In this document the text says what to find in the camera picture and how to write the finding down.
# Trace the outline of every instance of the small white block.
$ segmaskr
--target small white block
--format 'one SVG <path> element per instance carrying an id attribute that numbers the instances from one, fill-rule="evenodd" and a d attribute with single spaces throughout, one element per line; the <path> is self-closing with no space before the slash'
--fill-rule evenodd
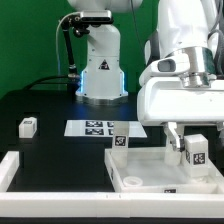
<path id="1" fill-rule="evenodd" d="M 164 162 L 170 166 L 178 166 L 181 162 L 181 152 L 166 149 Z"/>
<path id="2" fill-rule="evenodd" d="M 203 135 L 184 137 L 182 164 L 190 178 L 208 176 L 208 140 Z"/>
<path id="3" fill-rule="evenodd" d="M 208 140 L 201 134 L 189 135 L 184 137 L 185 147 L 188 152 L 207 152 L 208 151 Z"/>
<path id="4" fill-rule="evenodd" d="M 24 118 L 19 125 L 20 138 L 33 138 L 37 131 L 37 119 L 34 117 Z"/>

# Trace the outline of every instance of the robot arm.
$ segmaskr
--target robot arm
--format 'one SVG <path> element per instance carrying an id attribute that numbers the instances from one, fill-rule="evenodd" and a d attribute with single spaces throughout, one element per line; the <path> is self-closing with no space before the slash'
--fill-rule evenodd
<path id="1" fill-rule="evenodd" d="M 223 110 L 218 99 L 224 96 L 223 81 L 214 81 L 217 36 L 208 40 L 211 30 L 218 28 L 217 18 L 215 0 L 159 2 L 160 60 L 152 62 L 140 76 L 138 119 L 143 125 L 164 126 L 177 150 L 181 139 L 170 122 L 178 127 L 216 125 L 224 120 L 216 112 L 217 108 Z"/>
<path id="2" fill-rule="evenodd" d="M 138 8 L 143 0 L 68 0 L 77 11 L 85 10 L 110 10 L 111 12 L 129 12 Z"/>

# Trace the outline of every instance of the black cable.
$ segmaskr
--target black cable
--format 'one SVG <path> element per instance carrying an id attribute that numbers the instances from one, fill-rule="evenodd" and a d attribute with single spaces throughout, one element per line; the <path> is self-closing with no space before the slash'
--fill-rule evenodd
<path id="1" fill-rule="evenodd" d="M 38 80 L 32 82 L 31 84 L 25 86 L 25 87 L 23 88 L 23 90 L 29 90 L 29 89 L 31 89 L 33 86 L 35 86 L 35 85 L 37 85 L 37 84 L 40 84 L 40 83 L 42 83 L 42 82 L 44 82 L 44 81 L 49 81 L 49 80 L 53 80 L 53 79 L 62 79 L 62 78 L 68 78 L 68 76 L 67 76 L 67 75 L 61 75 L 61 76 L 49 76 L 49 77 L 41 78 L 41 79 L 38 79 Z"/>
<path id="2" fill-rule="evenodd" d="M 131 9 L 132 9 L 132 16 L 133 16 L 133 21 L 134 21 L 134 26 L 135 26 L 135 33 L 136 33 L 136 37 L 137 37 L 137 40 L 138 40 L 138 43 L 139 43 L 139 47 L 140 47 L 140 52 L 141 52 L 143 58 L 145 58 L 145 56 L 144 56 L 145 55 L 144 54 L 144 49 L 142 47 L 141 39 L 140 39 L 139 32 L 138 32 L 138 27 L 137 27 L 137 22 L 136 22 L 136 16 L 135 16 L 133 0 L 131 0 Z"/>
<path id="3" fill-rule="evenodd" d="M 215 30 L 215 29 L 217 28 L 217 26 L 219 25 L 220 20 L 221 20 L 221 17 L 222 17 L 222 15 L 223 15 L 222 10 L 223 10 L 223 0 L 220 0 L 220 1 L 219 1 L 218 15 L 217 15 L 217 17 L 216 17 L 215 24 L 214 24 L 214 26 L 213 26 L 212 29 L 211 29 L 211 32 L 212 32 L 213 30 Z"/>

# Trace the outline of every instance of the metal bracket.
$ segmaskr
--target metal bracket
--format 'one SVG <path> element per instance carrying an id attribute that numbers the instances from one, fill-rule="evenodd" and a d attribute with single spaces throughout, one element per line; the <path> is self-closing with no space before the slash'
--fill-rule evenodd
<path id="1" fill-rule="evenodd" d="M 181 134 L 178 135 L 176 129 L 181 128 Z M 168 122 L 164 125 L 164 132 L 167 135 L 167 138 L 170 140 L 173 150 L 174 151 L 184 151 L 185 146 L 184 146 L 184 139 L 183 139 L 183 132 L 184 132 L 184 127 L 177 125 L 176 122 Z"/>

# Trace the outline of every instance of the cable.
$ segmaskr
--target cable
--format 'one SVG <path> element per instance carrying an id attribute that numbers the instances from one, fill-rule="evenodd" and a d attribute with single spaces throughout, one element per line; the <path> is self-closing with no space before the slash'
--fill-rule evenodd
<path id="1" fill-rule="evenodd" d="M 219 74 L 221 74 L 222 76 L 224 75 L 223 74 L 223 70 L 222 70 L 222 59 L 223 59 L 223 51 L 224 51 L 224 35 L 222 33 L 221 30 L 213 30 L 210 34 L 209 34 L 209 38 L 214 34 L 214 33 L 218 33 L 219 35 L 219 39 L 220 39 L 220 45 L 221 46 L 218 46 L 217 49 L 217 55 L 218 55 L 218 60 L 217 60 L 217 72 Z"/>
<path id="2" fill-rule="evenodd" d="M 144 49 L 142 47 L 141 40 L 140 40 L 140 35 L 139 35 L 139 32 L 138 32 L 138 27 L 137 27 L 137 22 L 136 22 L 136 16 L 135 16 L 133 0 L 131 0 L 131 9 L 132 9 L 132 16 L 133 16 L 133 21 L 134 21 L 134 26 L 135 26 L 136 37 L 137 37 L 137 40 L 138 40 L 138 43 L 139 43 L 141 54 L 142 54 L 143 58 L 145 58 L 145 56 L 144 56 Z"/>
<path id="3" fill-rule="evenodd" d="M 73 16 L 73 15 L 78 15 L 79 13 L 77 12 L 73 12 L 73 13 L 69 13 L 68 15 L 64 16 L 57 27 L 56 30 L 56 56 L 57 56 L 57 65 L 58 65 L 58 76 L 61 75 L 61 61 L 60 61 L 60 53 L 59 53 L 59 30 L 61 28 L 61 24 L 64 22 L 64 20 L 66 20 L 69 16 Z"/>
<path id="4" fill-rule="evenodd" d="M 49 80 L 53 80 L 53 79 L 62 79 L 62 78 L 68 78 L 67 75 L 61 75 L 61 76 L 49 76 L 49 77 L 45 77 L 45 78 L 41 78 L 41 79 L 38 79 L 34 82 L 32 82 L 31 84 L 25 86 L 23 88 L 23 90 L 29 90 L 31 89 L 33 86 L 37 85 L 37 84 L 41 84 L 42 82 L 44 81 L 49 81 Z"/>
<path id="5" fill-rule="evenodd" d="M 222 9 L 223 9 L 223 0 L 219 0 L 218 15 L 217 15 L 217 17 L 216 17 L 215 24 L 214 24 L 214 26 L 213 26 L 212 29 L 211 29 L 211 32 L 212 32 L 213 30 L 215 30 L 216 27 L 217 27 L 217 26 L 219 25 L 219 23 L 220 23 L 220 20 L 221 20 L 221 17 L 222 17 Z"/>

